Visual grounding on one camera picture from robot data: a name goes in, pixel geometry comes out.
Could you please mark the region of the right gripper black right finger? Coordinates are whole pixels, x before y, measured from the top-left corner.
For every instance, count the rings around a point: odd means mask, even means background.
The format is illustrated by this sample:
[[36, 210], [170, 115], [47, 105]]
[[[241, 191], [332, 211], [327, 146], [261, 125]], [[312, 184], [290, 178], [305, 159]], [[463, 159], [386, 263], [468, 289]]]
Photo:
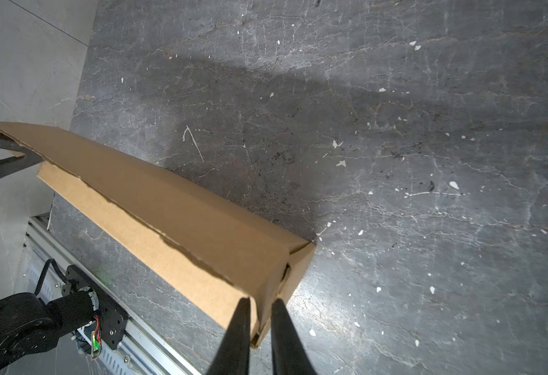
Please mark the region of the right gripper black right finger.
[[316, 375], [281, 298], [272, 304], [271, 323], [273, 373]]

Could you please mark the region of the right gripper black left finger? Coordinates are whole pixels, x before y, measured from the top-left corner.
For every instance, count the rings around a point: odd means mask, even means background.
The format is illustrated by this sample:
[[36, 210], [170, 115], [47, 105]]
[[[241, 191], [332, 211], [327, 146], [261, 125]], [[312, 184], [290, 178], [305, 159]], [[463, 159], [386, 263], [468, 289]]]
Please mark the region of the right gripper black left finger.
[[250, 309], [250, 300], [241, 298], [207, 375], [247, 375], [249, 373]]

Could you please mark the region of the brown cardboard box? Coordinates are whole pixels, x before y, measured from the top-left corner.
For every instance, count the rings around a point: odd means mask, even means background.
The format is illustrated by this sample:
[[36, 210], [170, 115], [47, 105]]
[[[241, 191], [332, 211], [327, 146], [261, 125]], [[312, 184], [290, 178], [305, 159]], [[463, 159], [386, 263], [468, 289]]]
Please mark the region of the brown cardboard box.
[[254, 348], [314, 255], [312, 242], [106, 145], [30, 123], [0, 122], [0, 134], [40, 155], [39, 179], [221, 327], [249, 298]]

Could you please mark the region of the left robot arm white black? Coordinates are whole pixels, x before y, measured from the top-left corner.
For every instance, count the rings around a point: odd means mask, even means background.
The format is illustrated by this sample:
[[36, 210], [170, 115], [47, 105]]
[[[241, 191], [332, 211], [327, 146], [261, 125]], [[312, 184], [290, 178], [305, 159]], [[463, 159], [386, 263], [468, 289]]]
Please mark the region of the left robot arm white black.
[[[0, 179], [43, 160], [3, 134], [0, 134], [0, 149], [17, 153], [17, 156], [0, 159]], [[57, 262], [48, 259], [34, 292], [17, 293], [0, 300], [0, 370], [24, 356], [52, 350], [61, 337], [96, 317], [99, 298], [92, 289], [73, 292], [48, 303], [39, 297], [50, 268], [54, 268], [65, 285], [71, 284]]]

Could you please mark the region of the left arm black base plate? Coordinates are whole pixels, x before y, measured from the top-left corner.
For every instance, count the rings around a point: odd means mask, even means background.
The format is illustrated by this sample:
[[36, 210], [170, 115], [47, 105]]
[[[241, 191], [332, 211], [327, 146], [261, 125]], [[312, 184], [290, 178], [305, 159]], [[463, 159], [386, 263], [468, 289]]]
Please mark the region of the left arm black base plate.
[[61, 295], [66, 297], [80, 292], [86, 293], [93, 309], [93, 316], [88, 315], [88, 322], [96, 321], [98, 317], [101, 342], [116, 350], [125, 334], [128, 312], [80, 267], [70, 265], [65, 271], [65, 277], [67, 283], [62, 288]]

